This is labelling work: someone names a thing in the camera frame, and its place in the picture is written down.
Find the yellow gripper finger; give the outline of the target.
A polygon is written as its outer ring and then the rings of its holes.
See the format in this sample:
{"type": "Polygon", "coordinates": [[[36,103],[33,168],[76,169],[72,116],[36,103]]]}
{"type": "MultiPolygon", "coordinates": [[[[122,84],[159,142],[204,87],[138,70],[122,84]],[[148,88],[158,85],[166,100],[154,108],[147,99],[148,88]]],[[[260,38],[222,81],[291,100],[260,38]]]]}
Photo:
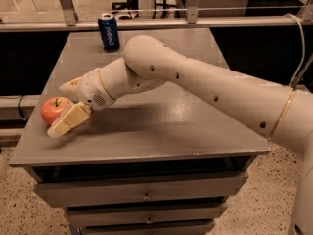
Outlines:
{"type": "Polygon", "coordinates": [[[91,116],[91,109],[84,103],[67,105],[61,114],[53,121],[47,134],[52,138],[59,138],[86,121],[91,116]]]}
{"type": "Polygon", "coordinates": [[[77,89],[78,89],[78,84],[80,82],[81,78],[77,77],[73,80],[70,80],[66,83],[63,83],[59,89],[61,92],[63,92],[66,95],[72,95],[76,96],[77,95],[77,89]]]}

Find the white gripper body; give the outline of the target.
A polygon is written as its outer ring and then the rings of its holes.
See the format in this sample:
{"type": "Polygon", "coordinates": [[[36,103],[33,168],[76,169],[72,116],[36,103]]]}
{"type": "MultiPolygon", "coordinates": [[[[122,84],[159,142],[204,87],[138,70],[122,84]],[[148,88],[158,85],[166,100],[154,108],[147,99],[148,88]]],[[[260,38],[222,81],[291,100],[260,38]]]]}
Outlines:
{"type": "Polygon", "coordinates": [[[79,100],[95,111],[107,108],[115,102],[104,86],[100,71],[100,68],[95,68],[85,73],[80,78],[76,90],[79,100]]]}

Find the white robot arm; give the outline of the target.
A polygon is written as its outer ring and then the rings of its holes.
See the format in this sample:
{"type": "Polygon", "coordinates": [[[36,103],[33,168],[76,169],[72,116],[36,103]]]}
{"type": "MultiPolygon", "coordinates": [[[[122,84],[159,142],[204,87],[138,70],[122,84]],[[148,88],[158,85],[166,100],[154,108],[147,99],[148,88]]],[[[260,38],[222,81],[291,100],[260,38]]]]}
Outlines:
{"type": "Polygon", "coordinates": [[[60,86],[79,99],[48,129],[58,138],[118,98],[175,83],[266,139],[304,157],[289,235],[313,235],[313,95],[188,58],[148,35],[124,56],[60,86]]]}

